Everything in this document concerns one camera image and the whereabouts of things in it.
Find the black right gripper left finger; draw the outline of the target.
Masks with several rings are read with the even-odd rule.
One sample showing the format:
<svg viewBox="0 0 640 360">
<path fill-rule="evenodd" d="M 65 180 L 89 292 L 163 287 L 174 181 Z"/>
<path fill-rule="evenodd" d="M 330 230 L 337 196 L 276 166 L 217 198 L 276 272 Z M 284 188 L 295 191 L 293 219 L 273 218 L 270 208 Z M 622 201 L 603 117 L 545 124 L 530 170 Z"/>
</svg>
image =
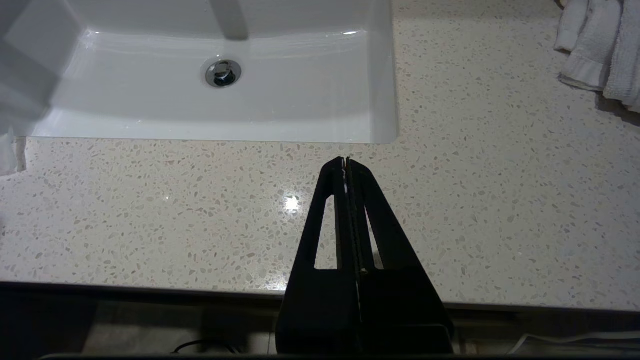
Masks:
<svg viewBox="0 0 640 360">
<path fill-rule="evenodd" d="M 336 269 L 315 262 L 328 198 L 334 198 Z M 318 176 L 276 322 L 281 354 L 355 354 L 360 323 L 354 233 L 346 194 L 345 158 Z"/>
</svg>

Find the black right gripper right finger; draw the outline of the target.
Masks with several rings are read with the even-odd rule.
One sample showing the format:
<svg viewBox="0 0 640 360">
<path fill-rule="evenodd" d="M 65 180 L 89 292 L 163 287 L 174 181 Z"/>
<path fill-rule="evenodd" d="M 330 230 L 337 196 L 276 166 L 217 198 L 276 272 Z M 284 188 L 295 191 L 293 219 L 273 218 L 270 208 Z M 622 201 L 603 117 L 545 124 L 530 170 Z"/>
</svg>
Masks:
<svg viewBox="0 0 640 360">
<path fill-rule="evenodd" d="M 363 349 L 453 354 L 453 322 L 372 171 L 346 161 Z"/>
</svg>

